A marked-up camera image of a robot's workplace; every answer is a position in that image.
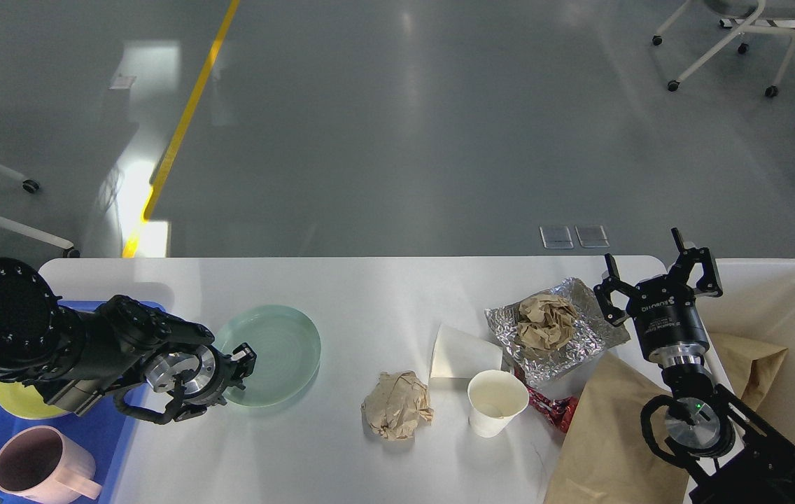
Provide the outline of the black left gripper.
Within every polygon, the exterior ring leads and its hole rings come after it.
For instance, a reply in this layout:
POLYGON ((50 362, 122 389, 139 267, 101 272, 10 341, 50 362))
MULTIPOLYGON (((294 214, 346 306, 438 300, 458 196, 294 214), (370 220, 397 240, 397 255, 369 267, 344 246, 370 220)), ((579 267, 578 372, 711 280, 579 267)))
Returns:
POLYGON ((156 393, 183 393, 187 405, 211 407, 227 405, 227 387, 245 389, 244 380, 253 374, 257 354, 247 342, 232 355, 212 346, 192 351, 162 352, 149 358, 144 373, 156 393))

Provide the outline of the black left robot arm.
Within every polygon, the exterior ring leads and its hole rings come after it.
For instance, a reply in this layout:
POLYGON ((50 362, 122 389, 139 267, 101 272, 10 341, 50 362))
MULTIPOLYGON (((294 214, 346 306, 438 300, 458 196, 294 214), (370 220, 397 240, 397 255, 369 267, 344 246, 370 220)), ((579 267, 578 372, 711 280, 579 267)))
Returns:
POLYGON ((62 306, 39 272, 0 258, 0 381, 36 387, 47 405, 81 416, 110 398, 152 424, 198 417, 243 389, 257 360, 249 344, 223 354, 214 341, 126 295, 87 312, 62 306))

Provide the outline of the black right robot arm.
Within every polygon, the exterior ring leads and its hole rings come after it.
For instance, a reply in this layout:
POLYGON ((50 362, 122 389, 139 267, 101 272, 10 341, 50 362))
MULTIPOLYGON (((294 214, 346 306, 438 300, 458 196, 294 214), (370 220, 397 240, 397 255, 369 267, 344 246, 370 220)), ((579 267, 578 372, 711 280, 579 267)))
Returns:
POLYGON ((795 503, 795 444, 773 428, 707 367, 709 335, 699 297, 723 294, 709 248, 685 243, 674 227, 678 252, 663 274, 636 284, 619 276, 605 254, 606 272, 593 287, 603 318, 618 328, 632 320, 642 357, 660 367, 668 395, 641 409, 648 449, 685 469, 693 503, 795 503))

